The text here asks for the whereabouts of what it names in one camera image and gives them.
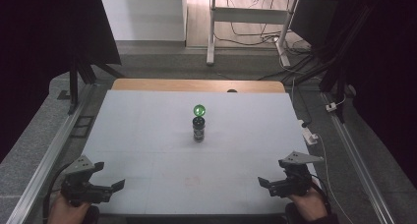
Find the white table leg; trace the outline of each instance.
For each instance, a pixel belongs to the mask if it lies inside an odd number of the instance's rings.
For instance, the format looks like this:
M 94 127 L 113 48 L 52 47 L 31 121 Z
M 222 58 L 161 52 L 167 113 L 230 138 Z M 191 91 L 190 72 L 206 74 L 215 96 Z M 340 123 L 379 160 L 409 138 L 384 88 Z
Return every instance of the white table leg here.
M 297 2 L 298 0 L 294 0 L 294 2 L 292 3 L 291 7 L 288 10 L 287 17 L 282 27 L 282 32 L 281 32 L 281 35 L 279 36 L 279 39 L 276 39 L 276 38 L 274 39 L 276 48 L 279 53 L 279 58 L 281 59 L 282 66 L 284 68 L 291 66 L 289 63 L 288 57 L 286 55 L 285 49 L 284 49 L 284 41 L 285 41 L 285 36 L 288 32 L 289 24 L 291 23 L 291 20 L 292 20 L 292 16 L 294 15 Z
M 212 66 L 214 64 L 214 12 L 215 12 L 215 0 L 211 0 L 210 10 L 209 10 L 208 58 L 207 58 L 208 66 Z

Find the white adapter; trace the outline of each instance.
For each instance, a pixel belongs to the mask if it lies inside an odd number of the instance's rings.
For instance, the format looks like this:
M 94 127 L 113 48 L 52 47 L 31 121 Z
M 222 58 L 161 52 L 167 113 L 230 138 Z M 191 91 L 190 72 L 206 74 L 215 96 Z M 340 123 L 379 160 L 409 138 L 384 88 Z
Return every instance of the white adapter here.
M 317 139 L 319 138 L 316 134 L 312 134 L 309 130 L 309 128 L 305 127 L 303 128 L 304 121 L 298 120 L 298 123 L 300 124 L 301 128 L 301 134 L 304 137 L 304 140 L 308 145 L 313 145 L 317 143 Z
M 331 104 L 326 105 L 326 110 L 328 112 L 334 111 L 334 110 L 336 110 L 336 108 L 337 108 L 337 106 L 336 106 L 336 104 L 334 102 L 331 103 Z

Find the green ball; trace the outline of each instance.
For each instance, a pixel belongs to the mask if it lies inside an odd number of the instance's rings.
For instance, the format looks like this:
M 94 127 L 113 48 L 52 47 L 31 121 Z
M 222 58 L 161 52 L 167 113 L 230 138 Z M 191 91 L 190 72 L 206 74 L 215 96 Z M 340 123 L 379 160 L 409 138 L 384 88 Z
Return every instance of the green ball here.
M 206 108 L 205 106 L 198 104 L 194 107 L 194 115 L 196 115 L 197 117 L 202 117 L 203 115 L 206 114 Z

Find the white wall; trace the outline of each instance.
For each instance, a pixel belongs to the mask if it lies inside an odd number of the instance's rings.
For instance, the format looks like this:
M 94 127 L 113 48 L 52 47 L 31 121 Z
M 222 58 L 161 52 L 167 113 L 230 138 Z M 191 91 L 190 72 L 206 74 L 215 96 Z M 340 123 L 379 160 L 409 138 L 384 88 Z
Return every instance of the white wall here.
M 114 39 L 186 38 L 186 0 L 102 0 Z

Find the human hand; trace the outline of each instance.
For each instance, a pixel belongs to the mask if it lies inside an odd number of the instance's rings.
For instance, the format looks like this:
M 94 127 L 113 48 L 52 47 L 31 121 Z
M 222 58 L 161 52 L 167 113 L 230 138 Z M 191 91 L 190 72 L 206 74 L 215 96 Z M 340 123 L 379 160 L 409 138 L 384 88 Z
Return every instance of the human hand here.
M 48 224 L 81 224 L 89 210 L 90 203 L 72 206 L 61 193 L 55 198 L 48 218 Z
M 288 196 L 298 209 L 301 216 L 308 222 L 328 216 L 323 197 L 314 189 L 310 188 L 304 196 Z

